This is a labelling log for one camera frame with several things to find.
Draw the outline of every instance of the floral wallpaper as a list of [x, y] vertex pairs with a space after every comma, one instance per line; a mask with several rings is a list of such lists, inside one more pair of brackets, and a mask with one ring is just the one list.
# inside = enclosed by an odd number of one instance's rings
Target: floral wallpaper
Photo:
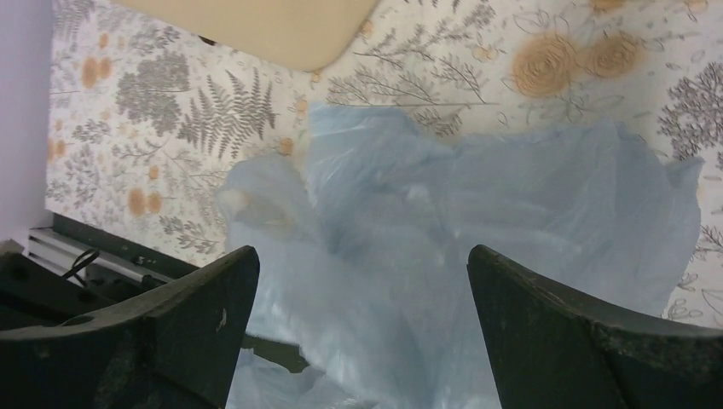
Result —
[[703, 223], [663, 316], [723, 327], [723, 2], [382, 0], [332, 65], [293, 72], [108, 0], [53, 0], [47, 206], [196, 265], [239, 160], [298, 157], [312, 101], [401, 107], [453, 140], [601, 117], [701, 156]]

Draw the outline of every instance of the orange flower print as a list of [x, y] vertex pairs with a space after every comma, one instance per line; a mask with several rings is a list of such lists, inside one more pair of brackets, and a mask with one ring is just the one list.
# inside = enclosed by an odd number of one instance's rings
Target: orange flower print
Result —
[[556, 33], [528, 41], [512, 62], [517, 91], [533, 98], [559, 94], [578, 73], [576, 48]]
[[304, 99], [299, 99], [296, 101], [296, 116], [298, 118], [304, 118], [306, 116], [306, 112], [309, 110], [309, 103]]
[[581, 54], [582, 66], [590, 75], [617, 78], [634, 70], [643, 59], [640, 40], [625, 33], [603, 37]]
[[93, 57], [86, 58], [82, 70], [83, 86], [88, 89], [95, 87], [98, 81], [98, 61]]
[[66, 142], [59, 140], [55, 143], [55, 157], [62, 158], [66, 154]]
[[606, 14], [625, 6], [627, 0], [589, 0], [595, 14]]
[[133, 187], [128, 192], [128, 210], [135, 217], [143, 216], [146, 212], [146, 197], [139, 187]]
[[163, 198], [160, 197], [160, 193], [153, 192], [148, 195], [148, 210], [151, 213], [160, 213], [161, 205], [163, 204]]
[[98, 47], [100, 47], [101, 49], [106, 48], [108, 46], [108, 41], [110, 41], [108, 33], [102, 33], [101, 37], [98, 39]]
[[291, 138], [284, 138], [279, 141], [279, 147], [277, 148], [277, 151], [282, 156], [291, 156], [293, 153], [293, 141], [291, 140]]
[[48, 139], [48, 162], [52, 162], [55, 159], [55, 141]]
[[155, 181], [156, 179], [158, 179], [159, 173], [160, 172], [158, 166], [151, 166], [150, 169], [148, 169], [148, 179]]
[[364, 21], [359, 28], [359, 33], [368, 40], [374, 34], [374, 24], [369, 20]]
[[318, 69], [316, 71], [313, 71], [311, 73], [311, 82], [314, 84], [318, 84], [321, 81], [321, 69]]
[[708, 10], [708, 0], [685, 0], [685, 6], [691, 14], [700, 14]]
[[111, 62], [111, 59], [108, 57], [105, 57], [101, 60], [101, 63], [98, 65], [98, 76], [102, 79], [107, 79], [111, 76], [111, 70], [113, 69], [113, 63]]

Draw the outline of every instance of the plastic bag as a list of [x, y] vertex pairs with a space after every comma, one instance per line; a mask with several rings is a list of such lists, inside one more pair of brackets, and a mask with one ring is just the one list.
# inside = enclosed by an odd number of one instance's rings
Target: plastic bag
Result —
[[466, 276], [475, 245], [659, 314], [697, 240], [701, 161], [662, 166], [620, 124], [449, 147], [396, 109], [314, 107], [310, 123], [303, 177], [251, 159], [218, 196], [227, 247], [261, 260], [247, 330], [385, 409], [499, 406]]
[[376, 409], [344, 392], [311, 366], [292, 374], [242, 349], [228, 392], [227, 409]]

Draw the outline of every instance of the lavender wall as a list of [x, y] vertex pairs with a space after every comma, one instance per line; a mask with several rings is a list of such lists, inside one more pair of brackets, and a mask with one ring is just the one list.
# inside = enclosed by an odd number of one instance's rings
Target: lavender wall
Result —
[[50, 0], [0, 0], [0, 239], [24, 242], [44, 209]]

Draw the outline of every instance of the black plastic part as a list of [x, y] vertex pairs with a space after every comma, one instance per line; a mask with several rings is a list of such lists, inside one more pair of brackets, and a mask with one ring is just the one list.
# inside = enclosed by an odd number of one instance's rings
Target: black plastic part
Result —
[[37, 322], [57, 325], [112, 304], [112, 300], [68, 282], [20, 253], [0, 256], [0, 305], [6, 308], [0, 311], [2, 330]]
[[60, 326], [0, 331], [11, 407], [224, 407], [258, 282], [245, 247]]
[[468, 273], [504, 409], [723, 407], [723, 331], [617, 307], [483, 246]]
[[206, 43], [206, 44], [208, 44], [208, 45], [216, 45], [216, 42], [215, 42], [215, 41], [209, 40], [209, 39], [206, 38], [206, 37], [201, 37], [201, 36], [199, 36], [199, 38], [201, 39], [201, 41], [203, 41], [204, 43]]

